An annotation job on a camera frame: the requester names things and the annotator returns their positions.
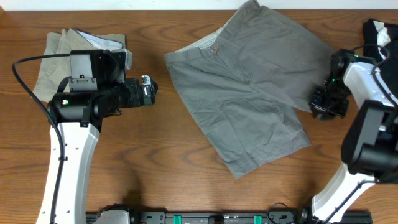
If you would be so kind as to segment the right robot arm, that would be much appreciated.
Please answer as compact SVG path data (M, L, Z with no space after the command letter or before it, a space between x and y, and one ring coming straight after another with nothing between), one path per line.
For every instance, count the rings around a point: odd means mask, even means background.
M397 97L382 79L381 65L354 50L331 56L330 75L309 102L312 114L342 118L350 95L358 114L342 142L341 165L303 210L301 223L370 223L370 214L349 207L372 186L397 183Z

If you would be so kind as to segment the black and white garment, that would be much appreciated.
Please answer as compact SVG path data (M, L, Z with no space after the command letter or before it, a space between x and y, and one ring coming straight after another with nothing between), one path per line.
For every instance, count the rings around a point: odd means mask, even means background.
M380 66L381 77L394 95L397 95L397 24L369 19L363 24L363 55L377 62L389 59Z

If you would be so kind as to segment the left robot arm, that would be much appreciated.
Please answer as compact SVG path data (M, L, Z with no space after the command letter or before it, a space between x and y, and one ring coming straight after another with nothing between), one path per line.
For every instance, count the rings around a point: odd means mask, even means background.
M73 50L71 75L48 104L50 164L37 223L86 223L90 167L103 119L123 108L153 105L158 85L148 75L126 78L127 49Z

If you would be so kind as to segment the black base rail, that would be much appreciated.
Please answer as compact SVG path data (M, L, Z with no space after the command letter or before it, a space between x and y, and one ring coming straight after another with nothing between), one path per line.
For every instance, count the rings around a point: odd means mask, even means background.
M131 223L131 224L294 224L319 223L305 209L298 214L285 208L270 209L264 213L192 213L166 212L161 210L143 211L124 205L112 205L99 212L87 212L86 223Z

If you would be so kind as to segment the grey shorts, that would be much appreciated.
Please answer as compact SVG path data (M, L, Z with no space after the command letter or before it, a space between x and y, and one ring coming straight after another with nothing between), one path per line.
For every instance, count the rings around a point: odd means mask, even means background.
M327 78L333 49L257 1L164 55L172 83L235 178L310 145L296 115Z

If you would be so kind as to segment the folded khaki shorts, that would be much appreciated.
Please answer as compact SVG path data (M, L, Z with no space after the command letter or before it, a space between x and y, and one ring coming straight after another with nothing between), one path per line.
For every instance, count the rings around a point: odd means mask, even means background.
M116 50L126 46L123 34L94 35L75 29L62 30L60 34L47 34L45 55L69 54L72 50ZM68 57L46 58L41 61L34 94L43 102L49 102L60 82L71 74Z

